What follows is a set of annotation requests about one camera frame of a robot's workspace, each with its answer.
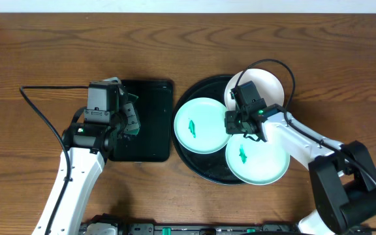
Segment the green sponge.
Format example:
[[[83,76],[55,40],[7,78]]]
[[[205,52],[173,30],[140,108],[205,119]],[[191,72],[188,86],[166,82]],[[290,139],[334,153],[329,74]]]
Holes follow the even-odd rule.
[[[138,96],[129,93],[127,102],[123,106],[123,111],[127,116],[127,126],[124,130],[125,134],[137,135],[140,130],[140,120],[138,117],[138,112],[134,106],[137,99]]]

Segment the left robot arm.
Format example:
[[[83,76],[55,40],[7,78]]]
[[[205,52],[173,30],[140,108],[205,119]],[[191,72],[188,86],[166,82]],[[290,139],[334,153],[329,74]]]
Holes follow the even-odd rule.
[[[119,78],[91,82],[86,88],[86,106],[59,135],[59,170],[34,234],[77,234],[93,186],[119,139],[140,130],[137,97]]]

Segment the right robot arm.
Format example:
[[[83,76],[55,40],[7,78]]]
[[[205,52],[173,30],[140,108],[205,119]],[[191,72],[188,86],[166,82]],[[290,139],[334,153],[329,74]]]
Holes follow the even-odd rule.
[[[300,232],[346,234],[376,216],[376,167],[362,143],[326,138],[277,104],[228,111],[225,127],[227,164],[242,181],[273,183],[290,157],[308,169],[316,209],[298,222]]]

